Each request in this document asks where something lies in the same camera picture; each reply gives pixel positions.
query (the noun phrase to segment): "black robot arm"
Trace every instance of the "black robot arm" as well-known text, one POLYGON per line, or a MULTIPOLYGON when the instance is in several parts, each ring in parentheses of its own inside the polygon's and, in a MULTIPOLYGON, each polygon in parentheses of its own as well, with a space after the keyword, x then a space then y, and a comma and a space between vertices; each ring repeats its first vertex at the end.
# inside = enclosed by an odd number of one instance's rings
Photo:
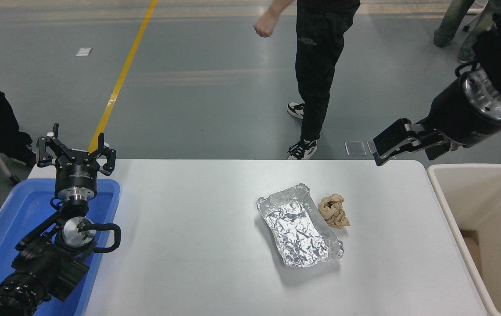
POLYGON ((84 263, 92 252, 111 252, 120 246, 116 224, 95 224, 86 218, 88 201, 97 195, 97 173, 110 175, 116 150, 104 144, 101 133, 93 153, 67 148, 57 138, 58 124, 48 136, 38 139, 38 167, 56 166, 56 188, 52 204, 56 212, 28 233, 18 244, 11 264, 14 273, 0 283, 0 316, 31 316, 42 302, 54 296, 64 301, 89 270, 84 263), (50 148, 56 155, 48 154, 50 148), (104 156, 100 170, 96 161, 104 156), (98 248, 97 231, 112 230, 114 244, 98 248))
POLYGON ((501 17, 473 45, 477 60, 455 70, 453 81, 432 102, 428 116, 413 124, 401 118, 373 139, 378 166, 403 152, 425 150, 434 160, 469 148, 501 131, 501 17), (463 68, 471 70, 461 73, 463 68))

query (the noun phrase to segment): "white plastic bin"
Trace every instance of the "white plastic bin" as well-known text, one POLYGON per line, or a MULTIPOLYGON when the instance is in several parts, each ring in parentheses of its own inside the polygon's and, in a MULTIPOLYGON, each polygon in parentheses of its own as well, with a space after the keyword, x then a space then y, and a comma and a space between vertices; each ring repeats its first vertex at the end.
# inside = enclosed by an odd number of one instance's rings
POLYGON ((501 165, 433 165, 427 172, 487 312, 501 316, 501 165), (482 276, 460 230, 476 231, 482 276))

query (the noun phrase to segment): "brown crumpled tissue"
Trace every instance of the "brown crumpled tissue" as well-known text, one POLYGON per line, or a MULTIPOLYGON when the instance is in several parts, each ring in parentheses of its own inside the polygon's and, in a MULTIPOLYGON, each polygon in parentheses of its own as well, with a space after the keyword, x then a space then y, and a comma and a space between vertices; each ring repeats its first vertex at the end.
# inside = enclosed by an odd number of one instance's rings
POLYGON ((344 202, 344 198, 340 194, 332 194, 323 198, 318 205, 319 212, 331 227, 343 228, 344 226, 350 226, 350 222, 342 208, 342 202, 344 202))

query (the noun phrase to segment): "yellow floor line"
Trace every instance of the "yellow floor line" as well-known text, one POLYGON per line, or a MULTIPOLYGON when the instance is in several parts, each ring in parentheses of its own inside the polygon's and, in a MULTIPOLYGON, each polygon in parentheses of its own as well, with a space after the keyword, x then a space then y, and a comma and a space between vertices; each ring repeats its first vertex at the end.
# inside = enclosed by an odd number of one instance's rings
POLYGON ((143 32, 147 27, 149 19, 151 18, 151 14, 153 14, 153 10, 155 8, 155 4, 157 4, 157 0, 152 0, 151 4, 147 10, 146 16, 143 20, 142 26, 140 26, 140 30, 138 31, 138 35, 136 36, 136 40, 134 40, 134 44, 130 49, 130 53, 128 54, 128 58, 126 58, 126 62, 124 63, 124 67, 122 67, 122 71, 120 72, 120 76, 116 81, 116 85, 114 86, 114 90, 110 95, 110 100, 108 100, 108 104, 106 104, 106 108, 104 109, 104 113, 102 114, 102 118, 100 118, 100 122, 98 122, 98 126, 96 131, 94 132, 93 138, 90 141, 88 152, 94 152, 98 146, 98 134, 104 132, 104 128, 106 127, 106 123, 108 122, 108 118, 110 118, 110 114, 112 113, 112 109, 114 108, 114 103, 116 103, 116 99, 118 98, 118 94, 120 94, 120 89, 122 88, 122 84, 124 84, 124 80, 128 74, 128 70, 130 70, 130 65, 132 64, 132 60, 134 60, 134 56, 136 56, 136 51, 138 50, 138 46, 140 46, 140 42, 143 37, 143 32))

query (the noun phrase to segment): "white table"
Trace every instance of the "white table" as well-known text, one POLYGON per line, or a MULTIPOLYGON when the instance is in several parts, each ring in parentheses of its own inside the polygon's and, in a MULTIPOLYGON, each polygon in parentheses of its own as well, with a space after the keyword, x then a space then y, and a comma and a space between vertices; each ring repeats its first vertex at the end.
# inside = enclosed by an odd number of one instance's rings
POLYGON ((111 178, 122 245, 87 316, 487 314, 418 162, 118 160, 111 178), (342 259, 284 266, 256 202, 300 182, 345 197, 342 259))

